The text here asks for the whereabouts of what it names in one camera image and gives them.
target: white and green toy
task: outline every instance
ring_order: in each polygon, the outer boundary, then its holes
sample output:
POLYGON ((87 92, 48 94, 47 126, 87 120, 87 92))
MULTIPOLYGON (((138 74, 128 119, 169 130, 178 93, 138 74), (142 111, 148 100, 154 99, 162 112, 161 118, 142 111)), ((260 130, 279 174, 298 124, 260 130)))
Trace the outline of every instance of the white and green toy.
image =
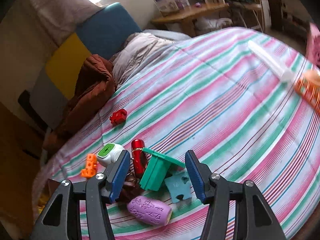
POLYGON ((98 162, 107 167, 110 163, 115 163, 124 148, 120 144, 107 143, 97 155, 98 162))

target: bed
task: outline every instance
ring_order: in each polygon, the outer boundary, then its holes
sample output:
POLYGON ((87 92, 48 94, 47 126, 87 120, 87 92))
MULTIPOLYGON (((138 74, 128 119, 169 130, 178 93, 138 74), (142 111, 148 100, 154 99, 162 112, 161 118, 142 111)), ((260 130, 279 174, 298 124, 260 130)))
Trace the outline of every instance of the bed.
MULTIPOLYGON (((112 98, 45 165, 33 184, 33 207, 48 178, 84 180, 88 153, 108 142, 131 151, 131 141, 184 162, 192 149, 202 163, 227 180, 253 180, 292 238, 320 200, 320 118, 291 85, 248 49, 252 40, 277 55, 296 75, 313 68, 305 57, 263 33, 232 27, 158 50, 136 68, 112 98), (124 124, 109 117, 124 108, 124 124)), ((98 171, 104 167, 98 165, 98 171)), ((108 206, 117 240, 200 238, 208 206, 196 198, 173 204, 168 191, 144 192, 173 213, 166 227, 138 222, 125 204, 108 206)), ((89 239, 81 202, 83 239, 89 239)), ((230 203, 226 239, 233 236, 235 203, 230 203)))

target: purple rubber roller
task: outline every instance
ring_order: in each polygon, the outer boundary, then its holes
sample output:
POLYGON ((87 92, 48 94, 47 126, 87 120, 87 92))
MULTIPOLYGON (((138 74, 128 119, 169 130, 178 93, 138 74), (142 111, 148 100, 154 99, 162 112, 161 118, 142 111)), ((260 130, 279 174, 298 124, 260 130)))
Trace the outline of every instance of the purple rubber roller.
POLYGON ((160 200, 137 196, 127 204, 128 211, 138 220, 153 225, 168 224, 172 210, 160 200))

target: teal foam puzzle piece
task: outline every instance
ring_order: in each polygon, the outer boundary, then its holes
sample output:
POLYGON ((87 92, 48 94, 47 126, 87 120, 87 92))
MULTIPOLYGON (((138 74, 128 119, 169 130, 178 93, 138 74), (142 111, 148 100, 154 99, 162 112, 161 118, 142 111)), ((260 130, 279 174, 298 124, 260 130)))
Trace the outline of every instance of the teal foam puzzle piece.
POLYGON ((164 183, 169 190, 172 203, 191 198, 191 181, 187 172, 172 175, 164 179, 164 183))

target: blue gripper pad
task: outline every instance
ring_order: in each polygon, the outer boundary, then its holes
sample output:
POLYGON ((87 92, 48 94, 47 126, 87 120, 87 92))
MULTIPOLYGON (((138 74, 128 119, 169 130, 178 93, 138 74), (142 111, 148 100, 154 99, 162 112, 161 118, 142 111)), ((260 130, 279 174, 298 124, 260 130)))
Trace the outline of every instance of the blue gripper pad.
POLYGON ((109 197, 110 203, 113 203, 119 197, 125 177, 128 174, 129 167, 130 153, 126 151, 125 156, 122 159, 111 183, 111 193, 109 197))
POLYGON ((200 199, 201 202, 204 202, 204 200, 206 199, 206 196, 204 193, 204 182, 200 176, 200 173, 199 173, 199 171, 196 167, 196 164, 194 163, 189 151, 187 151, 185 154, 185 161, 184 162, 185 162, 193 189, 196 193, 196 197, 198 199, 200 199))

